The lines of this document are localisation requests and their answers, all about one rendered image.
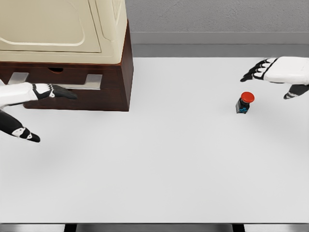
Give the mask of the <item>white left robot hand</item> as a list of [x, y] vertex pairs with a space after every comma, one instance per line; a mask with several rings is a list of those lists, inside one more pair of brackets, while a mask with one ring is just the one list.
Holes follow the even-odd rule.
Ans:
[[38, 135], [24, 127], [16, 118], [4, 112], [3, 108], [55, 97], [77, 99], [75, 93], [55, 84], [23, 82], [0, 86], [0, 131], [13, 137], [40, 142], [41, 139]]

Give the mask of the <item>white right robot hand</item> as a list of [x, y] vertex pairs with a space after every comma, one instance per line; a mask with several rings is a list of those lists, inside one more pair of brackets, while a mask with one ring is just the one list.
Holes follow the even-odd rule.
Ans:
[[278, 57], [267, 58], [255, 64], [240, 79], [264, 80], [275, 84], [290, 84], [285, 100], [299, 97], [309, 91], [309, 58]]

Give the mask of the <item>brown drawer with notch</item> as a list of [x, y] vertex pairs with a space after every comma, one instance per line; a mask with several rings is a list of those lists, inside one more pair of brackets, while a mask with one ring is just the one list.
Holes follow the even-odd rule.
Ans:
[[84, 84], [88, 74], [101, 74], [101, 89], [118, 89], [122, 79], [117, 70], [110, 69], [71, 69], [53, 72], [47, 67], [0, 67], [0, 80], [8, 83], [14, 72], [29, 73], [28, 82], [51, 84]]

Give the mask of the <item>plain brown drawer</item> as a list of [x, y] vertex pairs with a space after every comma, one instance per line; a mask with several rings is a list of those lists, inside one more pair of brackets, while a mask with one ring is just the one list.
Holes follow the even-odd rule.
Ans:
[[118, 89], [103, 90], [73, 90], [76, 100], [64, 97], [47, 98], [30, 101], [24, 104], [27, 109], [57, 109], [57, 110], [92, 110], [92, 111], [128, 111]]

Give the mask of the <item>brown wooden cabinet body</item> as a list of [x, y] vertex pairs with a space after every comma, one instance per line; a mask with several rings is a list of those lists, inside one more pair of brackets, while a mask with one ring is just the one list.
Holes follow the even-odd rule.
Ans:
[[53, 72], [60, 73], [64, 68], [71, 69], [110, 69], [117, 70], [122, 79], [118, 90], [121, 91], [123, 101], [130, 106], [131, 88], [133, 80], [133, 56], [131, 48], [130, 28], [126, 29], [122, 59], [118, 64], [81, 64], [81, 63], [37, 63], [37, 62], [6, 62], [0, 61], [0, 67], [47, 67]]

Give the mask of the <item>red button black switch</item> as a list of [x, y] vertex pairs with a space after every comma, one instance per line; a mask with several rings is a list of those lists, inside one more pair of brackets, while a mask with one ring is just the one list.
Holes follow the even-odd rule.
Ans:
[[250, 108], [250, 103], [255, 100], [255, 96], [251, 92], [243, 92], [237, 101], [236, 112], [246, 114]]

